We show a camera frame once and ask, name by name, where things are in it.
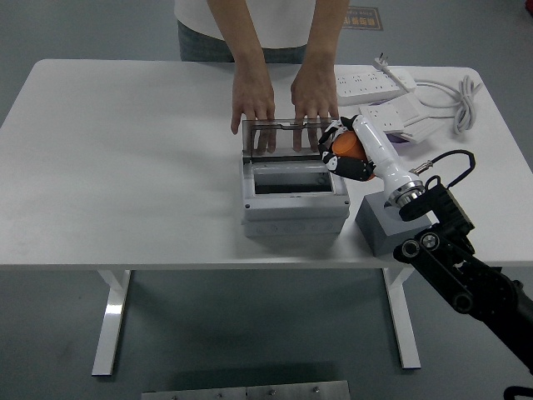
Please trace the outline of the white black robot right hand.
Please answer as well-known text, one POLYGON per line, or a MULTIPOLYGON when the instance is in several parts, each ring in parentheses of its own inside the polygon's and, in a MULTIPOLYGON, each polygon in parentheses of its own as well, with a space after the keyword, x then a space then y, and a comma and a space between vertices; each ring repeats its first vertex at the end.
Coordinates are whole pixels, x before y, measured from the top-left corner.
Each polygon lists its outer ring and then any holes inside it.
POLYGON ((384 182, 385 200, 401 207, 424 193, 422 181, 409 172, 385 133, 362 115, 341 117, 318 141, 318 152, 330 173, 365 182, 384 182))

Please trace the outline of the person's right hand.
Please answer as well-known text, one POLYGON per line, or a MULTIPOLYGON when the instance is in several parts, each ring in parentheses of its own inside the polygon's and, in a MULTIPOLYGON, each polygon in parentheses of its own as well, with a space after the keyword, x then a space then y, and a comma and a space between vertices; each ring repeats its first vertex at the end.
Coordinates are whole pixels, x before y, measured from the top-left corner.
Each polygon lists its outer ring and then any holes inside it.
POLYGON ((232 84, 231 131, 234 135, 238 133, 242 116, 246 120, 274 119, 274 90, 267 69, 236 69, 232 84))

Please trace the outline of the person's left hand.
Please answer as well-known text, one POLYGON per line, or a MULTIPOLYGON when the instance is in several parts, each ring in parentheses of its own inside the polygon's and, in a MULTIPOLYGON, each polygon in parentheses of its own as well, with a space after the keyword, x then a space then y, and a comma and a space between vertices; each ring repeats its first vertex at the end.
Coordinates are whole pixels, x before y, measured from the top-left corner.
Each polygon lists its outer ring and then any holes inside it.
POLYGON ((319 69, 302 65, 291 85, 291 101, 297 121, 338 119, 334 67, 319 69))

